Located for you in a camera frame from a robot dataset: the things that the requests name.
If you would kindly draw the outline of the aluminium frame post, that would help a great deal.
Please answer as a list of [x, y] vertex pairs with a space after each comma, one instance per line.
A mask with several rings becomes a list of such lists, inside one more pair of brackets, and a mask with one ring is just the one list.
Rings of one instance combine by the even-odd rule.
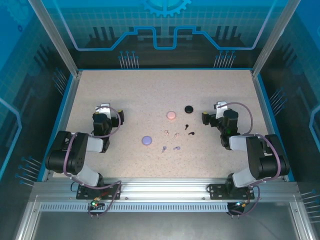
[[298, 5], [300, 4], [301, 0], [288, 0], [287, 4], [285, 5], [281, 15], [279, 16], [273, 30], [271, 31], [270, 36], [268, 37], [262, 51], [260, 52], [253, 68], [252, 68], [252, 76], [256, 78], [260, 71], [262, 70], [263, 66], [265, 65], [266, 61], [268, 60], [270, 54], [272, 53], [273, 49], [275, 48], [278, 40], [282, 36], [287, 27], [290, 19], [292, 18], [293, 14], [295, 13]]
[[28, 0], [69, 72], [78, 77], [78, 51], [57, 0]]

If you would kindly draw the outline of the aluminium side rail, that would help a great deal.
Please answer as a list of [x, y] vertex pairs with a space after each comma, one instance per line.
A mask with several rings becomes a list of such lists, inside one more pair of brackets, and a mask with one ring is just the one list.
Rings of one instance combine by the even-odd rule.
[[269, 134], [276, 134], [279, 138], [281, 146], [284, 150], [285, 156], [287, 156], [285, 146], [283, 144], [278, 125], [276, 123], [275, 115], [273, 113], [271, 103], [264, 85], [263, 79], [260, 74], [252, 77], [252, 81], [256, 90], [256, 94], [259, 100], [260, 108], [262, 111], [263, 119], [266, 125], [267, 132]]
[[77, 93], [78, 85], [82, 76], [82, 70], [78, 72], [77, 76], [73, 76], [72, 74], [69, 77], [69, 80], [67, 82], [66, 89], [64, 91], [61, 104], [59, 107], [59, 110], [57, 112], [56, 120], [51, 132], [51, 136], [49, 138], [49, 142], [47, 145], [47, 149], [44, 154], [44, 158], [42, 161], [42, 166], [40, 168], [38, 177], [37, 177], [37, 182], [45, 182], [47, 180], [49, 171], [45, 167], [45, 161], [46, 158], [49, 154], [49, 151], [51, 149], [51, 146], [55, 140], [55, 137], [57, 133], [62, 130], [64, 131], [67, 128], [68, 121], [70, 118], [71, 110], [73, 107], [73, 102], [75, 100], [75, 96]]

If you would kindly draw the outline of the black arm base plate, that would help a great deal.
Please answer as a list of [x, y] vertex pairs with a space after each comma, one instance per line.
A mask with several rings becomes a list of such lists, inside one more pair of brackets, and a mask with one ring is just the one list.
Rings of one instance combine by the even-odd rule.
[[253, 200], [255, 194], [248, 187], [237, 188], [226, 184], [209, 184], [206, 187], [211, 200]]
[[77, 200], [93, 200], [99, 197], [102, 200], [111, 200], [115, 195], [117, 189], [118, 191], [115, 196], [115, 199], [119, 200], [120, 192], [121, 192], [121, 185], [119, 184], [115, 184], [114, 186], [100, 189], [100, 190], [79, 185], [77, 188], [76, 199]]

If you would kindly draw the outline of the aluminium front rail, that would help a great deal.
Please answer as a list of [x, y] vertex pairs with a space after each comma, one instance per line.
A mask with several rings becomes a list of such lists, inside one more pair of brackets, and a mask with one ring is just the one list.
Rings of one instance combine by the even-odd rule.
[[[224, 184], [224, 178], [120, 178], [120, 202], [209, 202], [209, 184]], [[263, 203], [302, 200], [298, 184], [281, 178], [259, 184]], [[74, 202], [78, 185], [69, 178], [54, 177], [36, 182], [29, 200], [34, 202]]]

